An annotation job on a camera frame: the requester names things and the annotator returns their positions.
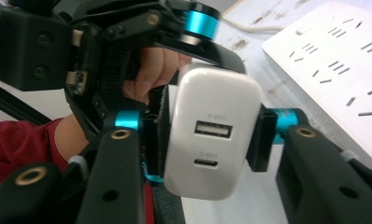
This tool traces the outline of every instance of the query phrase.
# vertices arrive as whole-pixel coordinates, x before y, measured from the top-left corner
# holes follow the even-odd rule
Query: white cable
[[[86,180],[88,179],[89,175],[90,175],[90,172],[89,172],[89,169],[88,169],[88,164],[87,164],[87,161],[86,159],[84,159],[84,157],[82,156],[73,156],[69,159],[68,163],[77,163],[78,164],[78,167],[80,167],[80,171],[81,171],[81,175],[83,177],[83,180]]]
[[[342,151],[340,153],[340,156],[344,161],[351,161],[353,159],[356,159],[357,161],[360,160],[360,157],[357,154],[349,150]]]
[[[238,30],[241,30],[241,31],[244,31],[246,33],[262,33],[262,32],[280,32],[281,30],[283,30],[285,27],[282,27],[282,26],[261,26],[261,27],[251,27],[251,26],[244,26],[244,25],[241,25],[239,23],[236,23],[235,21],[230,21],[224,17],[221,17],[221,20],[226,22],[228,25],[238,29]]]

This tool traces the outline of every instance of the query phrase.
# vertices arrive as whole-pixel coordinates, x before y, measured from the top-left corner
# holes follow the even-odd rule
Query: black screw
[[[109,36],[114,36],[115,32],[114,32],[113,29],[107,29],[107,34],[108,34]]]
[[[41,33],[40,35],[37,36],[37,44],[41,48],[47,48],[51,45],[52,43],[52,38],[48,33]]]
[[[48,69],[46,66],[40,65],[34,69],[34,77],[41,80],[48,76]]]
[[[204,45],[204,44],[199,44],[198,45],[198,49],[201,50],[201,51],[206,51],[207,50],[207,46]]]
[[[123,35],[125,33],[125,27],[124,26],[118,25],[116,28],[117,28],[117,32],[119,34],[122,34]]]

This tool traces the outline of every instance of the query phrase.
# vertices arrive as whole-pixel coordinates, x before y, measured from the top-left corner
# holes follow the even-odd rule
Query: usb-a port
[[[205,121],[197,121],[195,133],[229,138],[231,136],[232,126],[217,124]]]

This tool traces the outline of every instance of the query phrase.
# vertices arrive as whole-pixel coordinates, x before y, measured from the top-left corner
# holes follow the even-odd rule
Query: metal bolt
[[[113,29],[107,29],[107,34],[109,35],[109,36],[114,36],[114,30]]]
[[[46,66],[39,65],[39,66],[37,66],[37,67],[34,69],[34,77],[35,77],[36,79],[42,80],[42,79],[44,79],[46,76],[48,76],[48,69],[46,68]]]
[[[147,22],[150,25],[157,25],[159,22],[159,16],[156,14],[150,14],[147,18]]]
[[[116,29],[117,29],[117,32],[119,33],[119,34],[124,34],[125,33],[125,27],[124,26],[122,26],[122,25],[118,25],[117,27],[116,27]]]
[[[37,44],[41,48],[47,48],[51,45],[52,43],[52,38],[48,33],[41,33],[40,35],[37,36]]]

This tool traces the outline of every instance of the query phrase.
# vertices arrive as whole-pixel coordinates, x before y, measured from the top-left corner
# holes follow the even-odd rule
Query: black cable
[[[125,8],[122,8],[122,9],[116,9],[116,10],[106,11],[106,12],[102,12],[102,13],[90,14],[90,15],[78,18],[75,21],[70,22],[70,24],[73,25],[73,24],[78,23],[80,21],[99,19],[101,17],[106,17],[106,16],[114,16],[114,15],[117,15],[119,13],[125,13],[125,12],[129,12],[129,11],[132,11],[132,10],[135,10],[135,9],[144,8],[144,7],[159,7],[159,6],[160,6],[160,4],[156,3],[156,2],[155,3],[139,4],[139,5],[135,5],[135,6],[131,6],[131,7],[125,7]]]
[[[28,120],[36,125],[51,121],[45,115],[27,105],[16,96],[0,87],[0,110],[17,120]]]
[[[349,161],[349,165],[353,170],[366,182],[367,185],[371,186],[372,184],[372,170],[364,166],[356,159]]]
[[[171,16],[174,21],[176,21],[176,22],[178,22],[180,24],[184,24],[185,23],[181,18],[179,18],[178,16],[176,16],[174,14],[174,12],[172,10],[172,5],[171,5],[171,3],[169,1],[167,1],[167,0],[163,0],[162,1],[161,0],[161,1],[159,1],[159,3],[160,3],[160,5],[162,7],[164,7],[167,10],[167,12],[169,13],[169,16]]]

